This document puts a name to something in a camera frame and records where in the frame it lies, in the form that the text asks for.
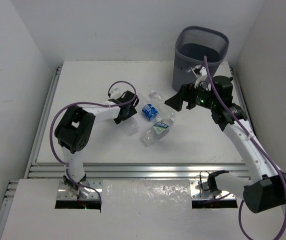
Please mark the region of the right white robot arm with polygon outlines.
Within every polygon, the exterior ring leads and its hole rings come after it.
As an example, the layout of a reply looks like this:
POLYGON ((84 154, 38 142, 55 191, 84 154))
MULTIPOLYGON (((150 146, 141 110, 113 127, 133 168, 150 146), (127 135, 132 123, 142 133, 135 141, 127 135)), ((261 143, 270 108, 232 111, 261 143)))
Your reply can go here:
POLYGON ((210 90, 193 83, 184 84, 165 101, 165 105, 181 111, 183 102, 187 109, 195 106, 210 109, 212 119, 231 140, 245 162, 250 180, 243 180, 230 171, 220 170, 209 174, 208 190, 212 193, 228 191, 243 199, 248 209, 260 213, 286 204, 286 172, 273 167, 263 154, 263 149, 250 130, 242 108, 233 103, 233 84, 220 77, 210 90))

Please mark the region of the blue label plastic bottle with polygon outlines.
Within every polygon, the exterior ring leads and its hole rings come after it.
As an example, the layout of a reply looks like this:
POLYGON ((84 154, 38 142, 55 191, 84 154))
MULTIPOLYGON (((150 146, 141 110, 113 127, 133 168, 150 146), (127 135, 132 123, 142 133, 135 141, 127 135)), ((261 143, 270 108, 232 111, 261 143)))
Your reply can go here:
POLYGON ((150 103, 143 106, 142 113, 148 121, 154 120, 159 114, 159 112, 150 103))

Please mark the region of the green-white label plastic bottle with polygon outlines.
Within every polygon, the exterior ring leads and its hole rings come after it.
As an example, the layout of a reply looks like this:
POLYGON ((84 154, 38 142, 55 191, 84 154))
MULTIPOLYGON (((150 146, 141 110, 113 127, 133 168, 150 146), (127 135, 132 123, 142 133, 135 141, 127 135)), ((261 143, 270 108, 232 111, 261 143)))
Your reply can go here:
POLYGON ((142 133, 140 137, 141 142, 145 147, 153 145, 169 132, 172 125, 173 121, 171 119, 163 119, 154 123, 150 128, 142 133))

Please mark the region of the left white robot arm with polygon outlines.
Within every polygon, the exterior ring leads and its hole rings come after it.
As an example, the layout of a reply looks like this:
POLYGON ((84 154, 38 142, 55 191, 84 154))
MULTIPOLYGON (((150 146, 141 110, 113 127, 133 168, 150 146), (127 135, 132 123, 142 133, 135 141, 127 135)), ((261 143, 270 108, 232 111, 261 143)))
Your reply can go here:
POLYGON ((84 187, 82 183, 86 180, 80 152, 89 143, 94 125, 109 120, 119 125, 137 114, 137 94, 128 90, 120 96, 109 94, 109 97, 104 104, 90 103, 89 107, 82 107, 81 102, 70 104, 57 127, 53 128, 54 124, 51 124, 54 133, 50 140, 56 137, 63 152, 63 160, 59 160, 65 165, 63 181, 76 193, 84 187))

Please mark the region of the long clear plastic bottle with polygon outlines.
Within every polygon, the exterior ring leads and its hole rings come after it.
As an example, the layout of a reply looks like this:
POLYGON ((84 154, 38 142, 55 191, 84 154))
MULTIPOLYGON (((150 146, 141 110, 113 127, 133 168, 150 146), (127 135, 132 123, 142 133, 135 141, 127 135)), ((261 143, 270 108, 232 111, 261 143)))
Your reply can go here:
POLYGON ((122 122, 122 130, 127 136, 133 136, 139 132, 140 126, 134 117, 137 114, 135 107, 138 105, 139 99, 135 95, 134 100, 127 106, 126 119, 122 122))

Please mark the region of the clear ribbed plastic bottle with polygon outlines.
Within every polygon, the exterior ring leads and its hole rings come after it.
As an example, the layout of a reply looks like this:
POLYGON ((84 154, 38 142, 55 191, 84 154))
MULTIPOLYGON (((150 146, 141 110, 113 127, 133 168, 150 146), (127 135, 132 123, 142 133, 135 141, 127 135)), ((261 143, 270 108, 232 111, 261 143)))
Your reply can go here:
POLYGON ((163 119, 171 120, 173 123, 175 123, 176 112, 169 106, 165 105, 166 99, 159 92, 150 90, 149 98, 163 119))

